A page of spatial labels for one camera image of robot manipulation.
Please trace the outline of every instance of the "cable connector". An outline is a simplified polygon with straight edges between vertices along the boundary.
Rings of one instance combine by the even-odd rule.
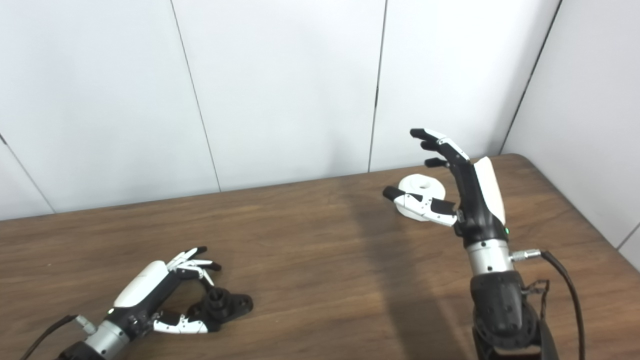
[[[524,261],[528,259],[535,259],[542,256],[542,251],[540,249],[529,249],[523,251],[514,251],[509,255],[512,263],[517,263],[518,261]]]
[[[84,330],[84,332],[89,335],[93,335],[98,331],[95,325],[82,315],[76,316],[76,322],[79,323],[82,327],[82,330]]]

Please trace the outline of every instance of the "robotic hand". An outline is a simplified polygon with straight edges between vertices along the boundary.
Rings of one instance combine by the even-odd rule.
[[[445,166],[451,171],[460,193],[460,206],[455,210],[453,202],[425,199],[421,195],[406,193],[392,186],[386,187],[383,195],[428,220],[453,226],[456,235],[463,238],[474,274],[471,279],[471,296],[475,304],[473,336],[478,357],[482,360],[557,360],[556,346],[544,319],[548,281],[544,289],[536,288],[535,285],[545,281],[525,287],[520,274],[513,267],[515,261],[540,256],[551,257],[552,260],[545,259],[552,264],[552,261],[557,260],[549,253],[542,253],[537,249],[509,252],[509,231],[504,226],[502,195],[489,158],[485,157],[471,164],[469,157],[445,135],[427,129],[412,129],[410,133],[414,138],[422,140],[423,149],[436,151],[445,158],[428,159],[425,165]],[[566,273],[564,268],[556,268]],[[573,289],[568,276],[565,280],[570,289]],[[540,317],[527,302],[527,295],[530,293],[543,294],[543,311]],[[583,331],[580,328],[582,318],[578,314],[577,296],[574,297],[574,302],[577,305],[579,329]],[[518,350],[531,345],[540,347],[539,354],[505,356],[496,351],[496,348]]]
[[[197,247],[181,252],[167,264],[151,262],[120,293],[97,330],[84,317],[75,317],[89,336],[65,349],[58,360],[111,360],[126,344],[151,330],[171,334],[216,332],[223,323],[249,313],[253,309],[251,297],[214,286],[207,269],[220,271],[220,265],[194,259],[205,251],[206,247]],[[205,288],[202,301],[192,305],[186,315],[159,310],[180,282],[190,279],[198,279]]]

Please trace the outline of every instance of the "wood grain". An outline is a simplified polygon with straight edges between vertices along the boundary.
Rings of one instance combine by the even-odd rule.
[[[511,248],[549,249],[569,269],[588,357],[635,357],[640,274],[526,159],[493,161]],[[416,172],[456,198],[446,169],[416,167],[0,222],[0,358],[19,358],[67,313],[99,322],[147,263],[206,245],[201,257],[224,267],[216,283],[250,294],[253,312],[217,334],[151,334],[122,359],[475,359],[461,240],[381,196]],[[561,278],[542,260],[517,267],[525,282],[552,280],[549,323],[561,358],[577,358]],[[185,310],[201,294],[184,284],[165,308]],[[64,327],[32,358],[55,358],[81,338]]]

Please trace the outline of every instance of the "black cable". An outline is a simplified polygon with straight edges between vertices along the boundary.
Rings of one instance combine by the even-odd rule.
[[[582,309],[580,308],[580,300],[578,299],[578,293],[575,291],[575,286],[569,277],[569,273],[564,266],[556,259],[549,251],[543,251],[541,254],[544,260],[547,260],[556,270],[562,275],[566,285],[569,287],[571,298],[573,299],[573,307],[575,309],[575,321],[578,324],[578,359],[585,359],[584,348],[584,321],[582,320]]]
[[[62,325],[65,325],[66,323],[74,321],[76,317],[77,315],[67,315],[62,319],[58,320],[57,322],[53,323],[53,325],[51,325],[47,330],[45,330],[42,333],[42,335],[40,335],[40,337],[36,339],[36,341],[34,341],[33,344],[31,344],[31,346],[27,349],[27,352],[24,353],[24,355],[20,358],[20,360],[26,360],[29,356],[31,356],[31,353],[36,349],[36,347],[38,347],[38,345],[42,342],[42,340],[44,340],[44,338],[49,336],[52,332],[57,330]]]
[[[542,298],[540,298],[540,320],[544,320],[547,317],[547,294],[549,294],[549,289],[551,288],[551,282],[549,280],[544,280],[545,289],[542,293]]]

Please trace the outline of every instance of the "white wall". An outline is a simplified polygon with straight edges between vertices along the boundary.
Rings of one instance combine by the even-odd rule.
[[[3,1],[0,79],[0,133],[55,211],[218,191],[170,2]]]
[[[222,190],[367,172],[384,0],[176,0]]]
[[[564,0],[504,148],[616,247],[640,222],[639,13],[633,0]],[[640,268],[639,241],[623,254]]]
[[[0,219],[51,214],[53,211],[29,176],[0,141]]]
[[[409,129],[500,151],[557,0],[389,0],[371,170],[420,163]]]
[[[374,129],[385,0],[0,2],[0,133],[53,211],[495,153],[557,0],[386,4]]]

